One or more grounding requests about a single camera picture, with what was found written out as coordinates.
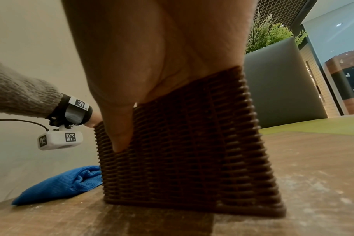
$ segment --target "brown basket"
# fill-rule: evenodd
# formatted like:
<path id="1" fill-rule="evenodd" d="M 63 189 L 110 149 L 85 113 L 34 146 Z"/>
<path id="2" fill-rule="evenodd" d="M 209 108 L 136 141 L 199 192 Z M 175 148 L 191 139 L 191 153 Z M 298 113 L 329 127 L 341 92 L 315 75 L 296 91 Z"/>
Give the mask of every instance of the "brown basket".
<path id="1" fill-rule="evenodd" d="M 118 205 L 281 217 L 281 201 L 240 68 L 134 109 L 131 145 L 115 154 L 95 128 L 104 200 Z"/>

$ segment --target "human hand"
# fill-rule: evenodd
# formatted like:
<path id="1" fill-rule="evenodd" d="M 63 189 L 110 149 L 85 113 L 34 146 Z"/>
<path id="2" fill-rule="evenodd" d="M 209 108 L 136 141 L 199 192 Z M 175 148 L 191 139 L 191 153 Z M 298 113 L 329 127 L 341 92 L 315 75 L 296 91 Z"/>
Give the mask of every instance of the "human hand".
<path id="1" fill-rule="evenodd" d="M 103 121 L 103 118 L 100 112 L 93 112 L 90 117 L 90 120 L 86 122 L 84 125 L 89 128 L 94 128 L 94 126 L 101 121 Z"/>
<path id="2" fill-rule="evenodd" d="M 256 0 L 63 0 L 115 152 L 135 103 L 243 64 Z"/>

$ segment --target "blue cloth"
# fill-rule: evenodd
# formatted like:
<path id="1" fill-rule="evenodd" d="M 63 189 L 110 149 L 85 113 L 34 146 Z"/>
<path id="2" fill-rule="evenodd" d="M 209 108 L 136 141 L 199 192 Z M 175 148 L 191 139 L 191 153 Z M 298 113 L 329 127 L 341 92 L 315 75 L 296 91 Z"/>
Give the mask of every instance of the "blue cloth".
<path id="1" fill-rule="evenodd" d="M 12 205 L 24 205 L 70 198 L 102 184 L 99 166 L 84 166 L 48 178 L 25 190 Z"/>

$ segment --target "knit sweater sleeve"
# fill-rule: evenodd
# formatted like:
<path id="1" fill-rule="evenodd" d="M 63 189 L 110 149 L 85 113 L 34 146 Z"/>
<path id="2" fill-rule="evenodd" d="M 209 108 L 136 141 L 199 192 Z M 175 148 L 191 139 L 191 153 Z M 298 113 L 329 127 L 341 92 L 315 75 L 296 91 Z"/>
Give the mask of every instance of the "knit sweater sleeve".
<path id="1" fill-rule="evenodd" d="M 46 118 L 63 95 L 46 81 L 23 76 L 0 63 L 0 112 Z"/>

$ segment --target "tabletop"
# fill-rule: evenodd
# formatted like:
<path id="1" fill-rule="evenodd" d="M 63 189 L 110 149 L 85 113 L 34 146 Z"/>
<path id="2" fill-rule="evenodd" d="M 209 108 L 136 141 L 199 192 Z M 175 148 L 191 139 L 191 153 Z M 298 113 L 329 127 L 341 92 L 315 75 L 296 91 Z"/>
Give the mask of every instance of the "tabletop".
<path id="1" fill-rule="evenodd" d="M 114 206 L 102 188 L 21 207 L 0 203 L 0 235 L 354 235 L 354 136 L 265 135 L 287 216 L 283 219 Z"/>

